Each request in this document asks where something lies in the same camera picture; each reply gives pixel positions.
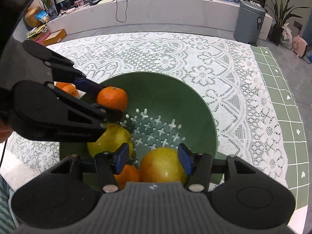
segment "orange box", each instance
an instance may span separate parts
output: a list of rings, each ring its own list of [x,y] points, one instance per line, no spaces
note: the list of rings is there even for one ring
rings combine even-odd
[[[45,46],[48,46],[48,45],[59,43],[66,36],[67,36],[67,34],[66,34],[65,30],[62,29],[58,32],[51,33],[51,35],[43,41],[43,44]]]

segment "white lace tablecloth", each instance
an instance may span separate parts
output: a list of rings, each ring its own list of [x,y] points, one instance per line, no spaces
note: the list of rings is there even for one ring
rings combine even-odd
[[[249,45],[192,34],[142,32],[82,38],[49,48],[74,61],[75,68],[97,83],[133,71],[184,81],[213,114],[218,151],[241,157],[287,187],[281,128]],[[24,165],[30,180],[59,160],[58,145],[14,133],[6,155]],[[10,174],[9,163],[3,165],[1,174],[13,188],[28,181],[25,173],[19,180],[16,169]]]

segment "label on trash can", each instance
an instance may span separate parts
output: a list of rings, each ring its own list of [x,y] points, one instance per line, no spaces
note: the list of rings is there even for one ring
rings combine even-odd
[[[261,22],[262,22],[262,19],[261,19],[261,17],[258,17],[258,19],[257,19],[257,22],[258,22],[258,29],[260,29],[261,28]]]

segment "fruit in basket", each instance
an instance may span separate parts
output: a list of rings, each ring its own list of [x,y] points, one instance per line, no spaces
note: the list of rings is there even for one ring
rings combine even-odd
[[[78,90],[76,89],[76,86],[74,86],[73,84],[64,86],[62,90],[74,97],[79,96]]]
[[[99,92],[96,102],[100,105],[124,111],[128,104],[128,96],[123,89],[109,86]]]
[[[132,165],[126,164],[121,174],[114,175],[120,189],[124,189],[128,181],[140,182],[138,169]]]
[[[67,86],[67,85],[73,85],[73,84],[72,84],[72,83],[57,82],[55,86],[56,86],[57,88],[63,89],[63,87],[65,87],[65,86]]]
[[[186,174],[177,158],[177,151],[171,148],[157,148],[146,154],[141,160],[140,180],[142,182],[181,181],[184,184]]]
[[[133,154],[131,134],[118,124],[106,124],[106,131],[94,143],[87,143],[91,157],[103,151],[115,152],[123,143],[129,144],[129,157]]]

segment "green bowl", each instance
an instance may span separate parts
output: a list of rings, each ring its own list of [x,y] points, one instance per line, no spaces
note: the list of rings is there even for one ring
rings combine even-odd
[[[213,116],[196,91],[171,76],[133,72],[112,77],[101,85],[122,88],[128,95],[128,106],[120,124],[132,135],[134,154],[130,164],[139,162],[150,150],[158,147],[177,149],[184,143],[192,152],[217,153],[217,132]],[[95,103],[96,97],[85,94],[81,100]],[[60,143],[60,159],[79,154],[90,158],[86,143]],[[94,176],[86,175],[91,185]],[[215,176],[213,183],[219,183]]]

